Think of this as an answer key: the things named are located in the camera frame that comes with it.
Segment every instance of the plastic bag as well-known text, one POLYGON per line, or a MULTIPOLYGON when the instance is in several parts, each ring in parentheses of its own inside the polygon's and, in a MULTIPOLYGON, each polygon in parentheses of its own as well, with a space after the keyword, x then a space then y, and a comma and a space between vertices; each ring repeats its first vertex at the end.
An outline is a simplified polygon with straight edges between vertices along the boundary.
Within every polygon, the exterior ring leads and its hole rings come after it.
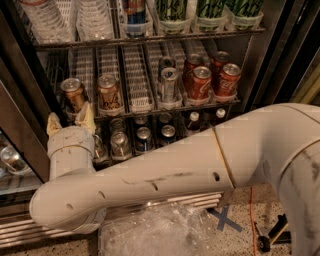
POLYGON ((206 256, 211 220, 205 210, 155 206, 100 228, 101 255, 206 256))

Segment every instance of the red soda can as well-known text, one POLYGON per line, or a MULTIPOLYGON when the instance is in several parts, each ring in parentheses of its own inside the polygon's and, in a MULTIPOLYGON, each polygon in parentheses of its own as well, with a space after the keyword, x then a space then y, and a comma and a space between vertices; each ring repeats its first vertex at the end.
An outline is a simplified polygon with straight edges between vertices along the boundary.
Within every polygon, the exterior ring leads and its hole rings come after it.
POLYGON ((214 87, 214 93, 217 96, 232 96, 237 90, 238 80, 241 76, 241 69, 232 63, 222 67, 218 77, 218 84, 214 87))
POLYGON ((192 72, 192 80, 188 91, 188 98, 203 100, 208 98, 211 83, 211 71, 207 67, 197 67, 192 72))
POLYGON ((227 52, 218 51, 216 55, 211 58, 210 70, 212 73, 211 87, 214 88, 218 83, 218 77, 221 68, 230 62, 230 55, 227 52))
POLYGON ((187 93, 189 90, 189 82, 192 76, 192 70, 199 66, 204 66, 203 57, 199 54, 192 53, 188 55, 184 61, 182 83, 187 93))

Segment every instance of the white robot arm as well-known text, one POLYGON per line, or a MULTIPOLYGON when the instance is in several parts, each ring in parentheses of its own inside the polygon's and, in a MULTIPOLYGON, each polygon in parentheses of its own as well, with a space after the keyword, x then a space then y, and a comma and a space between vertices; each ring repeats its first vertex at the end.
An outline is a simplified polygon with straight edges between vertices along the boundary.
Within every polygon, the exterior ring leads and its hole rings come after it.
POLYGON ((30 214, 48 228, 89 233, 109 207, 270 183, 285 209, 294 255, 320 255, 320 108, 252 111, 151 153, 95 172, 86 129, 50 137, 52 177, 30 214))

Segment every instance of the black marking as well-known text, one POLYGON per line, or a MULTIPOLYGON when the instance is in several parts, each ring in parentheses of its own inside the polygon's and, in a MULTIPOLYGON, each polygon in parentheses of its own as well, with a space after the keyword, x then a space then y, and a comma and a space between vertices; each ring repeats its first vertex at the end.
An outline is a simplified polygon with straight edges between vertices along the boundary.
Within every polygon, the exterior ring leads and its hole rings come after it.
POLYGON ((125 179, 123 179, 123 178, 121 178, 121 177, 120 177, 120 179, 121 179, 124 183, 126 183, 126 184, 128 184, 128 185, 136 185, 136 184, 137 184, 137 183, 135 183, 135 182, 126 181, 125 179))
POLYGON ((158 191, 158 190, 159 190, 159 188, 158 188, 158 186, 157 186, 156 183, 151 183, 151 185, 153 186, 153 188, 154 188, 155 191, 158 191))
POLYGON ((146 180, 146 182, 155 183, 155 182, 165 181, 170 178, 177 178, 177 177, 179 178, 179 177, 186 177, 186 176, 192 176, 192 175, 193 175, 192 172, 180 172, 180 173, 176 173, 176 174, 172 174, 172 175, 159 177, 159 178, 153 179, 153 180, 146 180))

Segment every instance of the aluminum can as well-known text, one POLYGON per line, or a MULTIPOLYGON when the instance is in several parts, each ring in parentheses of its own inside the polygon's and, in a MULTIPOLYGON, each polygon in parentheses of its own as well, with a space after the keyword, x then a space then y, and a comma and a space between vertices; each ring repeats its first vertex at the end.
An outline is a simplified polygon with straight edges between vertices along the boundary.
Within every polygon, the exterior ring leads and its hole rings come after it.
POLYGON ((68 107, 72 112, 79 113, 87 100, 84 85, 77 78, 68 78, 62 81, 60 87, 68 107))
POLYGON ((199 54, 192 53, 189 54, 184 61, 183 65, 183 74, 182 74, 182 83, 184 86, 185 91, 188 93, 189 90, 189 81, 192 76, 192 70, 196 67, 204 66, 203 57, 199 54))
POLYGON ((136 133, 135 148, 138 152, 147 152, 153 149, 151 130, 140 127, 136 133))
POLYGON ((161 83, 159 85, 160 101, 172 103, 178 97, 179 72, 175 68, 165 68, 161 72, 161 83))
POLYGON ((218 83, 218 77, 221 68, 230 62, 230 55, 227 52, 218 51, 216 55, 211 58, 210 70, 211 70, 211 87, 214 88, 218 83))
POLYGON ((107 110, 120 108, 122 103, 120 84, 113 75, 103 75, 98 79, 99 107, 107 110))
POLYGON ((109 124, 110 133, 113 134, 115 132, 126 132, 127 126, 122 118, 113 118, 109 124))
POLYGON ((108 150, 103 144, 101 137, 97 134, 93 135, 94 138, 94 157, 93 163, 99 164, 109 159, 108 150))
POLYGON ((175 68, 176 61, 171 56, 163 56, 159 59, 158 65, 158 82, 161 83, 161 72, 165 68, 175 68))
POLYGON ((241 69, 232 63, 224 65, 219 73, 218 85, 214 87, 217 96, 232 96, 237 90, 237 84, 241 76, 241 69))
POLYGON ((211 71, 207 67, 197 67, 192 72, 192 80, 188 91, 188 98, 203 100, 209 96, 211 71))
MULTIPOLYGON (((143 24, 146 22, 145 0, 122 0, 122 3, 127 24, 143 24)), ((132 31, 127 35, 128 37, 141 37, 144 36, 144 33, 132 31)))
POLYGON ((112 155, 124 157, 131 154, 128 136, 124 132, 115 132, 110 140, 112 155))
POLYGON ((159 146, 166 146, 176 141, 176 129, 172 125, 165 125, 161 129, 159 146))
POLYGON ((12 146, 7 146, 1 150, 0 159, 9 167, 8 171, 12 174, 24 175, 31 172, 30 167, 12 146))

